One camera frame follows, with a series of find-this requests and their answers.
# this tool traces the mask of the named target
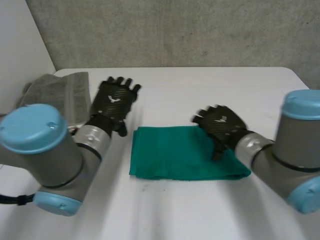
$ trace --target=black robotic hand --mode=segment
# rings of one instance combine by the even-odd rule
[[[130,89],[132,79],[124,80],[122,76],[117,79],[110,76],[107,81],[103,81],[90,109],[91,116],[110,119],[113,122],[112,131],[118,132],[121,137],[127,135],[125,119],[141,88],[141,85],[137,84]]]
[[[214,161],[220,160],[229,147],[228,141],[231,134],[247,130],[246,124],[237,114],[230,108],[220,105],[199,110],[192,122],[198,124],[213,139]]]

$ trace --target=light blue joint cap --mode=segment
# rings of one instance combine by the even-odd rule
[[[320,208],[320,176],[316,176],[294,189],[286,202],[302,214],[318,210]]]
[[[75,215],[82,205],[82,201],[44,191],[36,192],[33,202],[43,210],[67,217]]]
[[[56,147],[68,132],[59,111],[46,104],[20,107],[0,124],[0,141],[18,154],[39,154]]]
[[[320,90],[289,92],[284,99],[282,114],[298,120],[320,120]]]

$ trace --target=folded green cloth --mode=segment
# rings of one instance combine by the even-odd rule
[[[213,141],[198,126],[139,127],[134,132],[130,175],[141,179],[238,180],[251,171],[232,150],[212,161]]]

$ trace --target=folded gray cloth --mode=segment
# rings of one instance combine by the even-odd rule
[[[57,108],[69,126],[85,123],[91,106],[89,75],[76,72],[58,77],[45,74],[24,88],[17,108],[30,104],[49,104]]]

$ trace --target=white table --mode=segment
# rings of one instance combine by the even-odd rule
[[[128,117],[129,135],[115,135],[110,151],[74,217],[33,204],[0,205],[1,240],[318,240],[320,212],[301,215],[253,174],[238,181],[139,180],[129,176],[132,132],[138,126],[190,125],[200,108],[233,109],[251,130],[274,138],[284,95],[306,89],[282,67],[63,69],[89,72],[93,98],[108,76],[141,84]],[[25,170],[4,166],[1,193],[38,187]]]

